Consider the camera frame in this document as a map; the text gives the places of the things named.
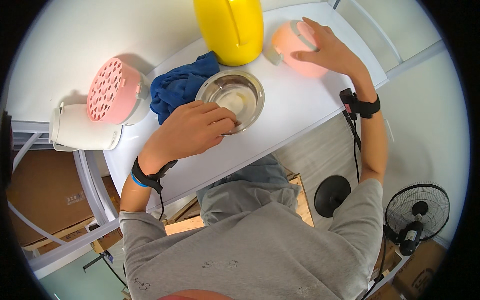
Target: yellow kettle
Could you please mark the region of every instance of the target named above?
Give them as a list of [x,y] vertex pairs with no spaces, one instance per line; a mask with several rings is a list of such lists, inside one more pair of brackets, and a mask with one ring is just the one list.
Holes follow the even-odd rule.
[[198,25],[210,51],[227,66],[255,60],[264,43],[260,0],[193,0]]

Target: pink lid with holes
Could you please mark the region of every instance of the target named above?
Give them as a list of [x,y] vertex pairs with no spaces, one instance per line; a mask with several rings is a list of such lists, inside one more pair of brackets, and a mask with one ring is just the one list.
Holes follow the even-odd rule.
[[88,91],[87,112],[90,120],[123,123],[137,101],[140,73],[118,58],[108,60],[95,76]]

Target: bowl rim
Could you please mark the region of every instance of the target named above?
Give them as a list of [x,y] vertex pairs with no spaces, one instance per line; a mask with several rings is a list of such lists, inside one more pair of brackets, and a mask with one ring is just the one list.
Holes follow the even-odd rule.
[[240,71],[240,70],[225,70],[225,71],[218,72],[217,74],[208,78],[202,84],[202,86],[200,87],[200,89],[197,93],[197,96],[195,97],[195,101],[202,100],[202,95],[204,94],[204,92],[207,89],[209,84],[211,84],[212,82],[214,82],[218,78],[229,76],[229,75],[242,76],[242,77],[246,78],[248,81],[250,81],[255,86],[255,88],[257,89],[257,95],[256,95],[257,96],[257,106],[255,108],[255,111],[253,112],[253,119],[250,121],[250,123],[248,125],[241,128],[240,130],[233,131],[236,128],[235,127],[231,131],[229,131],[227,133],[224,133],[224,134],[221,134],[221,136],[234,135],[234,134],[237,134],[237,133],[240,133],[240,132],[243,132],[243,131],[247,130],[247,128],[252,126],[257,121],[257,119],[260,117],[260,115],[261,115],[261,113],[264,109],[264,103],[265,103],[265,90],[264,90],[264,87],[263,87],[262,83],[260,82],[260,80],[258,80],[258,78],[255,77],[253,74],[245,72],[245,71]]

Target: gray t-shirt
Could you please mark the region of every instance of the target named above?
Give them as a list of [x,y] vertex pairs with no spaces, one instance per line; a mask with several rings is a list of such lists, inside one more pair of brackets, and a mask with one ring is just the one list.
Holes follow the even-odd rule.
[[358,185],[328,231],[310,227],[286,205],[294,192],[247,181],[212,194],[230,207],[241,200],[258,208],[251,204],[256,209],[204,228],[167,236],[150,214],[121,212],[129,291],[134,300],[185,289],[236,300],[355,299],[367,290],[380,251],[382,193],[375,179]]

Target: hand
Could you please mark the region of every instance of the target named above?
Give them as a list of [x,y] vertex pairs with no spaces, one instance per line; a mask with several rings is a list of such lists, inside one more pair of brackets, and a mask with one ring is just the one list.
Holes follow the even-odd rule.
[[138,156],[145,175],[156,174],[169,161],[201,154],[220,144],[237,116],[217,103],[194,101],[178,107],[146,142]]
[[318,52],[296,51],[292,52],[292,57],[300,60],[317,64],[321,67],[345,74],[349,77],[362,76],[368,71],[363,62],[333,33],[328,26],[321,26],[309,18],[303,18],[315,32],[315,38]]

